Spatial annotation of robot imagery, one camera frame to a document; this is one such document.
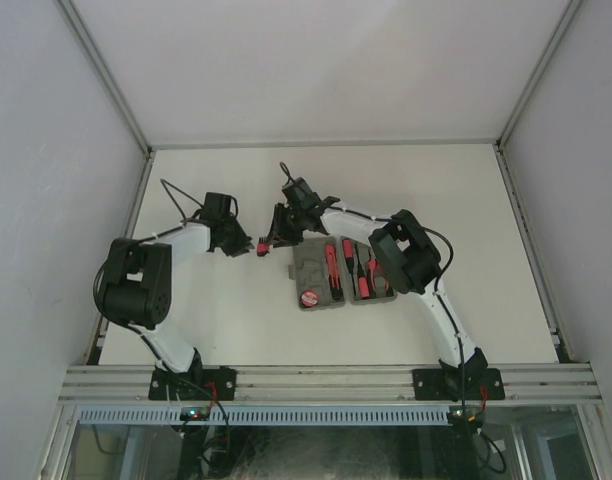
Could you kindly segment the red hex key set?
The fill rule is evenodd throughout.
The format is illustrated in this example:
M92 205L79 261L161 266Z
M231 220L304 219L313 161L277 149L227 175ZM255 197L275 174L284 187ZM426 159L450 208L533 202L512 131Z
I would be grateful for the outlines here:
M256 254L258 257L265 257L269 253L269 245L266 243L258 243Z

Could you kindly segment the red black utility knife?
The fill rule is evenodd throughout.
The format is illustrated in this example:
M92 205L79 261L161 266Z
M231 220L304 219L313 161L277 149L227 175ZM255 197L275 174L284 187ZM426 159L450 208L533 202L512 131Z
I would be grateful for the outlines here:
M343 299L343 289L341 286L336 249L332 243L326 244L325 255L332 299L341 301Z

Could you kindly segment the long red black screwdriver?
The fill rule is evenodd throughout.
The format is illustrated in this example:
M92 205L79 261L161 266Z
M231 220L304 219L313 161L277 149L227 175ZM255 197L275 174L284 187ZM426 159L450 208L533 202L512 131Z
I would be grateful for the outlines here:
M355 288L355 282L354 282L355 261L354 261L354 251L353 251L352 241L348 238L344 238L342 240L342 248L343 248L344 259L345 259L347 271L351 279L352 288Z

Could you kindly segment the grey plastic tool case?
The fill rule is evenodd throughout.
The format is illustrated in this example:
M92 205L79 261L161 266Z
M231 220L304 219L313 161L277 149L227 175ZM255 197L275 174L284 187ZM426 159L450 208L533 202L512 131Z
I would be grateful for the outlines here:
M348 238L353 244L355 261L355 288L352 288L342 248L342 240L344 238L348 237L326 236L322 238L308 238L301 244L292 248L293 259L292 264L288 267L288 275L295 283L296 302L299 310L310 312L341 308L347 304L355 306L383 304L392 302L397 297L397 293L389 282L389 289L386 292L383 290L374 292L372 290L368 275L368 261L369 254L372 254L375 258L376 256L370 246ZM336 249L341 286L343 289L343 299L341 301L335 301L331 296L325 255L325 246L327 243L332 243ZM370 289L370 297L368 299L362 299L358 290L357 260L354 249L355 243L359 244L360 258L368 280ZM300 304L300 296L307 290L313 290L319 295L319 303L313 308L303 308Z

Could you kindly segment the black tape roll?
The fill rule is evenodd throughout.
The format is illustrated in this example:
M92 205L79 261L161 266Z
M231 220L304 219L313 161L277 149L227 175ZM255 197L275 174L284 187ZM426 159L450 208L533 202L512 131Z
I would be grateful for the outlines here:
M319 303L319 295L313 290L304 291L300 296L300 304L303 308L313 308Z

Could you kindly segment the short red black screwdriver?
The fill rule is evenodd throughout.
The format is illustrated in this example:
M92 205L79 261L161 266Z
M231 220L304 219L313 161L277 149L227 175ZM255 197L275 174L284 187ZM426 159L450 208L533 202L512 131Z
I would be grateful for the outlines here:
M360 250L359 250L358 243L355 243L354 249L355 249L355 256L357 260L357 285L358 285L359 294L362 299L368 299L370 297L370 289L368 286L368 280L367 280L367 277L366 277L366 274L363 268L363 264L360 258Z

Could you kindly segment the red black pliers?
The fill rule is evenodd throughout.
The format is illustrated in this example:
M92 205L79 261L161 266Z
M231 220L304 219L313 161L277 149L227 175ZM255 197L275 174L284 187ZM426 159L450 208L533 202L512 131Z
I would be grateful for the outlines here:
M389 283L382 272L381 266L372 254L369 254L368 275L370 286L374 292L381 290L386 292L389 289Z

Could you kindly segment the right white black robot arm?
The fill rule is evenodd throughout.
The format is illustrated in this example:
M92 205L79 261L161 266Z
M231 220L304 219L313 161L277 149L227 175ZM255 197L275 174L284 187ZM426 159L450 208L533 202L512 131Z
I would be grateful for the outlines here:
M259 239L257 254L296 246L306 231L368 244L389 285L402 295L417 295L425 306L447 391L459 399L478 391L488 362L445 289L443 277L454 257L448 239L422 226L406 209L383 217L351 208L337 197L322 199L301 177L289 179L282 193L286 201L275 205L270 231ZM447 245L449 260L441 260L434 237Z

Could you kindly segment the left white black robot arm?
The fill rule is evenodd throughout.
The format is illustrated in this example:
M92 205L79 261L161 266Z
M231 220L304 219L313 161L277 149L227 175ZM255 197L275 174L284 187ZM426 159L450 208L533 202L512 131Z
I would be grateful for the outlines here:
M134 332L158 366L172 374L170 388L185 400L201 395L205 376L198 349L169 318L173 270L217 249L228 257L250 251L251 237L238 214L235 197L208 192L196 213L184 215L179 225L142 239L113 240L93 282L93 300L101 316Z

